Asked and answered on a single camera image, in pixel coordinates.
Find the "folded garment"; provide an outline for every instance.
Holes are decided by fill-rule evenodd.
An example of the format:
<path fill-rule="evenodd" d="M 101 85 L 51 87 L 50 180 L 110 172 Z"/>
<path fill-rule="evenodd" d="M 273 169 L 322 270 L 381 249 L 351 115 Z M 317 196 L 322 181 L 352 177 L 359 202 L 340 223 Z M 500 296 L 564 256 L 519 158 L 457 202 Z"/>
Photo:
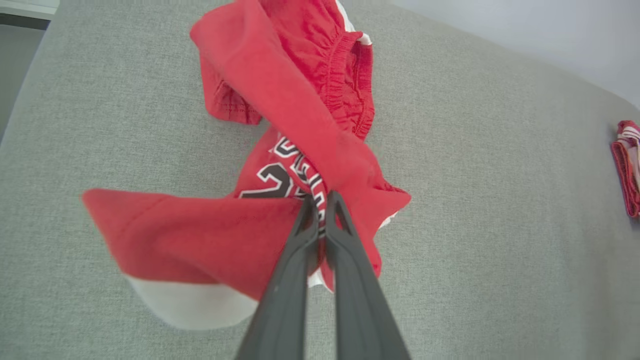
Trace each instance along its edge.
<path fill-rule="evenodd" d="M 193 26 L 206 108 L 223 120 L 272 124 L 236 189 L 222 199 L 102 189 L 83 196 L 118 266 L 163 320 L 208 329 L 248 316 L 305 193 L 321 220 L 328 192 L 342 194 L 380 274 L 373 237 L 410 196 L 384 180 L 362 141 L 374 113 L 372 49 L 352 30 L 334 0 L 240 0 Z M 333 288 L 320 254 L 322 280 Z"/>
<path fill-rule="evenodd" d="M 620 185 L 630 217 L 640 215 L 640 128 L 632 121 L 618 124 L 618 139 L 611 144 Z"/>

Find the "folded red cloth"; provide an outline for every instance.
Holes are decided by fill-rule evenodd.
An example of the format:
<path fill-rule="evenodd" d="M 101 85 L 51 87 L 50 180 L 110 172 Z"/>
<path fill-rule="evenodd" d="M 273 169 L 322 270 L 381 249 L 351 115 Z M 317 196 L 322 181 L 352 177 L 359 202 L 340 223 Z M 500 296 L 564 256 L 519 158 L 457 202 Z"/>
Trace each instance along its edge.
<path fill-rule="evenodd" d="M 193 26 L 207 109 L 247 124 L 262 115 L 272 127 L 223 199 L 85 193 L 113 257 L 143 297 L 148 286 L 137 286 L 140 280 L 225 284 L 259 299 L 299 197 L 311 193 L 322 216 L 330 190 L 342 194 L 380 274 L 373 237 L 410 196 L 384 180 L 362 141 L 373 117 L 371 43 L 349 31 L 343 13 L 335 0 L 240 0 Z M 332 288 L 322 255 L 322 277 Z"/>
<path fill-rule="evenodd" d="M 618 139 L 611 144 L 627 214 L 640 215 L 640 128 L 632 121 L 618 124 Z"/>

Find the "white edge of garment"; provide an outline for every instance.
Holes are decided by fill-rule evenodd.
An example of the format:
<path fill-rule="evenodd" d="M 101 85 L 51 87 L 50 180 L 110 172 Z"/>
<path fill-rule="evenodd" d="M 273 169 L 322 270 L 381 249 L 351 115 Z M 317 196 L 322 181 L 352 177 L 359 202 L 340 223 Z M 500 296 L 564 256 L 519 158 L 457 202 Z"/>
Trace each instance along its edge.
<path fill-rule="evenodd" d="M 336 0 L 344 18 L 346 31 L 356 31 L 347 13 Z M 371 45 L 367 34 L 358 39 L 362 45 Z M 391 215 L 380 227 L 391 221 Z M 150 281 L 125 275 L 144 303 L 164 322 L 185 330 L 211 330 L 237 325 L 251 316 L 258 302 L 224 284 L 189 284 L 184 282 Z M 323 285 L 320 269 L 307 281 L 308 287 Z"/>

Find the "gray floor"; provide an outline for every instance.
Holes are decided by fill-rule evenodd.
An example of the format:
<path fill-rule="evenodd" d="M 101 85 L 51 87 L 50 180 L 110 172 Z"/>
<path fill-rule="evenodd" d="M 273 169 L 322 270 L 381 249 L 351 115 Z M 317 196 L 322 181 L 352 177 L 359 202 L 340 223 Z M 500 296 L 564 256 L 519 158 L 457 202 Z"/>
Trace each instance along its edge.
<path fill-rule="evenodd" d="M 0 142 L 44 30 L 0 25 Z"/>

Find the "red garment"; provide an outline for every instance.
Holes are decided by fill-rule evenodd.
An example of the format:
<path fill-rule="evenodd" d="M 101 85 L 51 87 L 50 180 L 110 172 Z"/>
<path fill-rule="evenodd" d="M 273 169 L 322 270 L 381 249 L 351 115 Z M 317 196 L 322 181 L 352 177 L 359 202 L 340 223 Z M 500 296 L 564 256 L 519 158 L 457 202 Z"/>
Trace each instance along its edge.
<path fill-rule="evenodd" d="M 611 144 L 625 207 L 630 217 L 640 215 L 640 127 L 626 120 L 618 124 L 618 139 Z"/>
<path fill-rule="evenodd" d="M 373 237 L 410 196 L 384 180 L 362 141 L 373 117 L 372 51 L 357 41 L 368 37 L 346 26 L 331 0 L 242 0 L 193 26 L 209 112 L 247 124 L 262 115 L 272 127 L 223 199 L 86 192 L 84 203 L 125 274 L 222 283 L 259 299 L 300 208 L 297 197 L 312 193 L 323 214 L 330 190 L 342 194 L 380 274 Z M 324 258 L 319 264 L 332 288 Z"/>

